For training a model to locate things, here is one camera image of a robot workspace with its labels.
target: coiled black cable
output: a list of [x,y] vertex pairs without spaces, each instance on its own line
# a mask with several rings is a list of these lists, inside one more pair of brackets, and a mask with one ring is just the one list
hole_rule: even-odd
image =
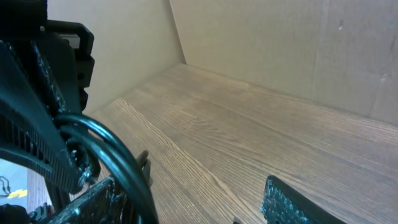
[[132,202],[134,202],[134,210],[137,211],[142,219],[146,223],[158,223],[154,201],[149,190],[149,184],[134,157],[130,154],[120,139],[118,139],[110,130],[87,116],[78,115],[81,114],[71,114],[71,116],[64,114],[61,118],[56,117],[55,120],[57,120],[56,123],[58,124],[85,124],[88,129],[98,134],[104,139],[104,141],[96,139],[86,131],[80,130],[73,125],[61,126],[61,134],[73,137],[76,141],[85,145],[86,148],[109,169],[127,196]]

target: yellow label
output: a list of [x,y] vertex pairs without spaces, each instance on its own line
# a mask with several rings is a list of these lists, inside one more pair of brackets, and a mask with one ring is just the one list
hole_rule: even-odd
[[16,190],[14,192],[11,192],[10,195],[8,195],[8,198],[14,198],[14,197],[25,197],[27,195],[27,190]]

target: black plastic piece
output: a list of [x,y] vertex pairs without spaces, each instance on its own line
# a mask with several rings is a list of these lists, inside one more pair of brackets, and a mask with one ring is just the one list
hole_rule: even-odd
[[38,208],[36,208],[33,212],[29,213],[30,216],[30,223],[38,223],[38,222],[45,222],[51,215],[51,208],[47,205],[46,202]]
[[88,95],[84,88],[90,86],[95,60],[91,56],[94,35],[83,25],[76,22],[47,21],[45,30],[59,34],[76,34],[80,38],[79,48],[75,49],[75,72],[78,80],[80,109],[87,105]]
[[345,224],[275,176],[269,176],[262,212],[271,224]]
[[26,166],[73,194],[81,172],[65,158],[64,140],[26,79],[12,45],[0,42],[0,157]]
[[47,22],[47,0],[2,0],[0,21],[0,39],[37,35]]
[[76,198],[49,223],[120,223],[126,195],[107,177]]

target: black cable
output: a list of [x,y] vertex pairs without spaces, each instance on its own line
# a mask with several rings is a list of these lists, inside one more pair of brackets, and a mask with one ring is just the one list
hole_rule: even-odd
[[124,145],[124,143],[111,130],[109,130],[99,121],[96,121],[89,116],[79,113],[65,112],[58,114],[54,118],[54,123],[57,125],[63,125],[67,123],[76,123],[82,125],[92,130],[95,134],[101,137],[104,142],[113,146],[115,150],[117,150],[126,159],[132,161],[133,164],[136,163],[136,160],[130,153],[130,150]]
[[109,144],[94,138],[87,132],[73,126],[62,126],[60,132],[76,138],[103,162],[127,196],[134,202],[136,210],[146,223],[158,223],[152,194],[140,169],[136,169]]
[[[149,152],[147,150],[144,150],[142,153],[140,153],[137,156],[136,161],[137,161],[139,167],[144,166],[144,163],[145,163],[146,159],[148,158],[148,155],[149,155]],[[121,223],[122,224],[134,223],[132,221],[134,212],[136,212],[136,211],[134,210],[134,207],[132,206],[132,201],[128,198],[123,207]]]
[[[143,168],[142,172],[144,173],[144,177],[149,184],[149,181],[150,181],[150,160],[149,159],[147,159],[145,161],[144,168]],[[132,211],[131,223],[134,223],[134,224],[142,224],[143,223],[142,217],[137,214],[136,210]]]

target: wooden shelf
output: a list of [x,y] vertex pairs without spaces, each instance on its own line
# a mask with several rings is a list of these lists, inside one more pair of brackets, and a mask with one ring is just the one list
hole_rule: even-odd
[[149,151],[161,223],[265,223],[268,175],[348,223],[398,220],[398,128],[389,124],[187,65],[92,116],[135,156]]

